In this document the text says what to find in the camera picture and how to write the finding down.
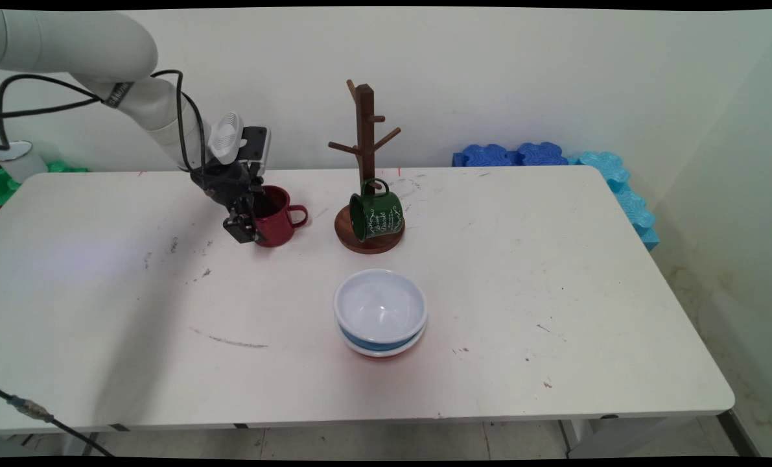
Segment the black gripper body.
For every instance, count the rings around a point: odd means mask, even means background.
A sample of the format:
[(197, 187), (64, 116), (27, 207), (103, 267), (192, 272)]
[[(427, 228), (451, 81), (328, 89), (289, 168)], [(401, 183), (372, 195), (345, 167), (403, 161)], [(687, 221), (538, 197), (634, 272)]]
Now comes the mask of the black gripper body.
[(193, 169), (190, 177), (217, 204), (235, 213), (249, 213), (256, 197), (264, 194), (263, 171), (259, 162), (216, 162)]

